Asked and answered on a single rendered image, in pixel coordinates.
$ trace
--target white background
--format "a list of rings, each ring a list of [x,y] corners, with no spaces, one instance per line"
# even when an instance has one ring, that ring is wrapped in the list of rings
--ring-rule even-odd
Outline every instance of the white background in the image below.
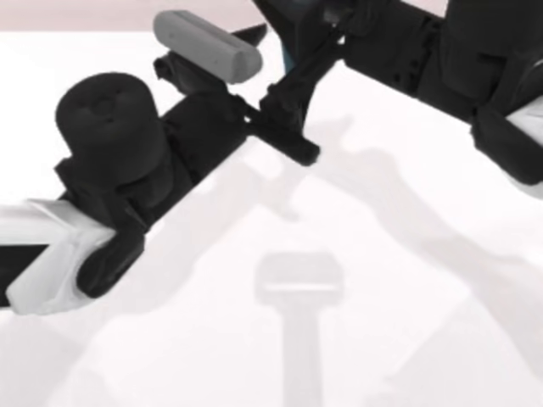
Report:
[[[54,110],[77,81],[124,71],[161,113],[178,101],[154,79],[164,52],[150,33],[0,35],[0,203],[62,192]],[[253,103],[282,74],[274,35],[262,52],[233,89]],[[307,136],[310,169],[251,140],[93,305],[0,311],[0,405],[541,406],[543,203],[467,125],[342,64]]]

